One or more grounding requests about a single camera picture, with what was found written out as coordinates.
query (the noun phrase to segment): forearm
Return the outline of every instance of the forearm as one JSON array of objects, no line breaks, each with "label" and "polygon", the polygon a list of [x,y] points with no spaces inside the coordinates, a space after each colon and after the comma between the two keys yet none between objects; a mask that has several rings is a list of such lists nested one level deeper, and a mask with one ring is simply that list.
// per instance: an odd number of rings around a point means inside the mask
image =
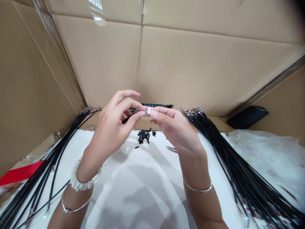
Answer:
[{"label": "forearm", "polygon": [[[207,155],[203,147],[196,151],[179,152],[184,181],[194,189],[206,190],[211,186]],[[199,193],[184,184],[186,198],[198,228],[226,228],[215,189]]]},{"label": "forearm", "polygon": [[[84,153],[83,160],[81,161],[78,169],[78,180],[82,183],[91,180],[98,170],[98,168],[91,168],[88,165],[89,163]],[[71,185],[68,185],[63,196],[63,203],[65,208],[69,208],[71,210],[80,208],[87,202],[92,192],[93,188],[87,189],[85,191],[75,191],[71,187]],[[66,214],[63,211],[60,201],[52,215],[48,229],[81,228],[82,222],[87,212],[88,205],[89,204],[87,204],[79,211],[70,212]]]}]

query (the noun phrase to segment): black cable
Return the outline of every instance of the black cable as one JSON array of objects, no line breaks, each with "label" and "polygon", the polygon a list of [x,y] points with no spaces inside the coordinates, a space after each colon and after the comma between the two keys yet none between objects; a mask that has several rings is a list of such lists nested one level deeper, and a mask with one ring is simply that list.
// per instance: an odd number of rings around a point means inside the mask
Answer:
[{"label": "black cable", "polygon": [[[40,202],[40,198],[42,195],[42,192],[44,190],[46,181],[49,177],[50,171],[52,168],[55,168],[54,177],[51,185],[51,191],[50,191],[50,199],[52,195],[52,190],[54,186],[54,180],[56,177],[57,168],[61,159],[61,156],[69,143],[70,139],[75,134],[76,130],[79,129],[94,113],[100,111],[96,110],[94,112],[90,113],[89,108],[85,108],[74,120],[73,124],[65,134],[65,136],[61,139],[61,141],[51,150],[49,155],[45,158],[45,160],[41,163],[41,165],[38,167],[38,169],[34,172],[34,174],[28,179],[28,181],[23,185],[21,190],[18,191],[16,196],[11,200],[11,202],[8,204],[6,209],[2,212],[0,215],[0,228],[9,228],[12,222],[14,221],[15,217],[17,216],[21,206],[23,205],[24,201],[26,201],[27,196],[31,192],[31,190],[34,188],[35,184],[39,181],[34,193],[32,194],[29,202],[27,203],[26,207],[23,209],[21,215],[17,219],[17,222],[14,224],[13,228],[15,228],[21,219],[21,217],[24,215],[26,209],[31,204],[31,211],[30,215],[35,212],[36,208],[38,207],[38,204]],[[82,121],[86,118],[88,114],[92,114],[89,118],[87,118],[83,123]]]},{"label": "black cable", "polygon": [[304,221],[304,214],[233,149],[202,109],[189,112],[184,110],[184,115],[210,142],[233,189],[235,202],[239,201],[246,215],[244,204],[253,217],[263,219],[268,226],[288,228],[280,216],[288,219],[293,228],[300,226]]},{"label": "black cable", "polygon": [[47,206],[68,184],[70,180],[48,201],[46,202],[41,208],[39,208],[31,217],[29,217],[26,221],[24,221],[17,229],[20,229],[23,225],[29,222],[35,215],[37,215],[45,206]]}]

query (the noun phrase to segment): scissors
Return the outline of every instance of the scissors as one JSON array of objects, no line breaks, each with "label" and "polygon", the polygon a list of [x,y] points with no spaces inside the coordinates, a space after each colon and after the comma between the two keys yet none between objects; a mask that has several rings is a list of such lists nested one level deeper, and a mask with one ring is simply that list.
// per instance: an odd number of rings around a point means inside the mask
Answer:
[{"label": "scissors", "polygon": [[175,153],[178,152],[175,148],[170,147],[170,146],[167,146],[167,149],[168,149],[169,151],[172,151],[172,152],[175,152]]}]

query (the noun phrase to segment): silver bangle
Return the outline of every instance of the silver bangle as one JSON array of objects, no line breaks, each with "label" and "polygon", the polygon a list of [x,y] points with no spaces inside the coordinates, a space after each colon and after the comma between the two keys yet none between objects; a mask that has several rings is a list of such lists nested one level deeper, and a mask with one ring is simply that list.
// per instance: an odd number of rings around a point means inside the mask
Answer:
[{"label": "silver bangle", "polygon": [[212,184],[212,181],[211,181],[211,186],[208,188],[208,189],[206,189],[206,190],[198,190],[198,189],[194,189],[194,188],[192,188],[191,186],[189,186],[186,182],[185,182],[185,180],[183,179],[183,181],[184,181],[184,183],[187,185],[187,187],[189,187],[191,190],[193,190],[193,191],[195,191],[195,192],[201,192],[201,193],[203,193],[203,192],[209,192],[209,191],[211,191],[211,189],[212,189],[212,187],[213,187],[213,184]]},{"label": "silver bangle", "polygon": [[81,206],[80,208],[78,208],[78,209],[76,209],[76,210],[71,210],[70,208],[66,208],[66,207],[64,206],[64,193],[63,193],[62,196],[61,196],[61,206],[63,207],[63,211],[64,211],[66,214],[67,214],[67,213],[71,213],[71,212],[77,212],[77,211],[81,210],[83,207],[85,207],[85,206],[89,203],[89,201],[90,201],[90,199],[91,199],[91,196],[92,196],[92,192],[91,192],[91,194],[90,194],[90,196],[89,196],[89,199],[87,200],[87,202],[86,202],[83,206]]}]

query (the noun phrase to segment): red paper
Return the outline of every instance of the red paper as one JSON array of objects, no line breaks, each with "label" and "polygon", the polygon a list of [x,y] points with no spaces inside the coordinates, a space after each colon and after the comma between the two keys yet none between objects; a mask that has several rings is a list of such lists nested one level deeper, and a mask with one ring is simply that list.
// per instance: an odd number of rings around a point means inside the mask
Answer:
[{"label": "red paper", "polygon": [[0,186],[29,179],[44,161],[8,171],[1,179]]}]

